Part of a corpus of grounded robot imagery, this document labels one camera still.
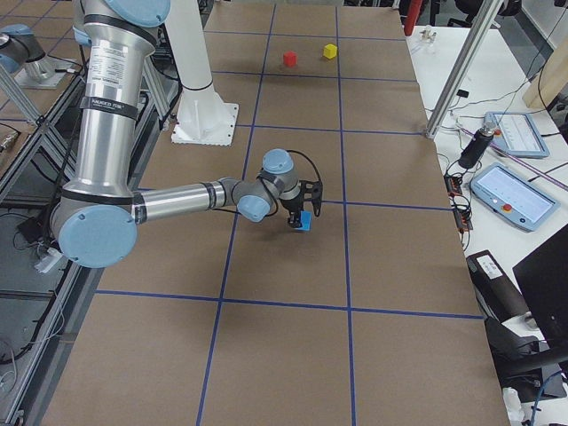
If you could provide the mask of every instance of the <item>blue cable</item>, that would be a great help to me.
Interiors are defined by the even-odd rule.
[[[548,379],[545,380],[544,383],[542,384],[542,386],[540,387],[539,393],[536,395],[536,399],[534,400],[534,405],[532,406],[533,411],[532,411],[532,416],[531,416],[531,422],[529,423],[530,426],[534,426],[534,417],[536,417],[536,410],[537,410],[537,407],[539,406],[540,398],[542,398],[542,394],[544,393],[544,390],[547,387],[548,382],[550,382],[550,380],[552,380],[557,375],[561,375],[562,373],[563,373],[563,370],[556,371],[553,375],[550,375],[548,377]]]

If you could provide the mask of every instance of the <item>white wall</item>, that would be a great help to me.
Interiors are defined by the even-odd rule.
[[[552,27],[558,22],[564,8],[555,7],[554,0],[523,0],[523,11],[542,36],[546,38]],[[548,42],[556,48],[566,37],[568,37],[568,11],[564,14]]]

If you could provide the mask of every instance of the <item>white label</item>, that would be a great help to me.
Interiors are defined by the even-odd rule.
[[[490,280],[494,280],[495,278],[499,278],[503,275],[489,255],[478,257],[477,261]]]
[[[99,83],[114,89],[122,89],[126,53],[126,48],[124,51],[118,51],[110,47],[93,46],[87,83]]]

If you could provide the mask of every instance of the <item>red cube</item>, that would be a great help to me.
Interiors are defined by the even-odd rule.
[[[298,55],[294,51],[287,51],[284,53],[284,65],[287,67],[293,67],[298,61]]]

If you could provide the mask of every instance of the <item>white table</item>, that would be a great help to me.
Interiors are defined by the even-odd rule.
[[[437,33],[434,43],[421,41],[422,36],[420,32],[423,30],[424,27],[416,27],[413,35],[408,37],[407,43],[411,52],[416,77],[421,86],[422,100],[427,109],[433,109],[469,30],[466,28],[433,28]],[[498,99],[506,93],[515,91],[524,81],[525,74],[509,50],[509,47],[505,44],[499,31],[492,29],[487,34],[461,85],[461,89],[469,91],[469,97],[461,99],[457,106],[461,107],[469,102],[479,100]],[[514,99],[513,95],[509,95],[499,101],[467,106],[456,111],[456,113],[458,115],[481,117],[487,111],[506,110],[511,100],[510,112],[530,112],[532,110],[525,106],[522,99],[528,85],[526,83]],[[546,111],[533,114],[532,118],[541,134],[556,133],[558,131]],[[481,118],[463,117],[460,118],[460,123],[466,129],[475,131],[481,127],[483,120]],[[454,127],[455,119],[448,114],[443,125]],[[469,140],[470,137],[462,135],[463,146],[466,146]],[[460,140],[456,131],[441,130],[437,134],[435,142],[438,152],[446,155],[450,161],[459,158],[462,149],[460,148]],[[532,166],[541,171],[546,171],[563,162],[568,162],[568,146],[561,136],[545,138],[545,142],[550,150],[549,158],[528,160]],[[489,148],[482,158],[483,168],[494,162],[503,163],[522,177],[534,177],[531,171],[515,164],[510,159],[500,157]],[[440,165],[445,170],[446,160],[440,158]],[[455,165],[452,171],[462,171],[462,169]],[[553,172],[551,176],[563,183],[568,183],[568,166]],[[471,175],[468,175],[468,177],[464,178],[466,183],[470,180],[470,177]],[[466,256],[484,249],[490,250],[505,273],[515,284],[517,283],[512,272],[513,266],[568,223],[568,192],[542,178],[534,181],[534,184],[560,201],[561,207],[533,233],[526,233],[506,223],[485,205],[472,198],[467,185],[462,185],[464,194],[471,199],[472,223],[474,227],[474,230],[470,233],[471,240],[466,250]],[[506,325],[519,335],[534,335],[534,332],[519,319],[511,319]],[[568,398],[541,401],[539,407],[542,411],[537,413],[536,425],[545,425],[550,422],[568,423]],[[524,409],[530,415],[531,404],[524,404]]]

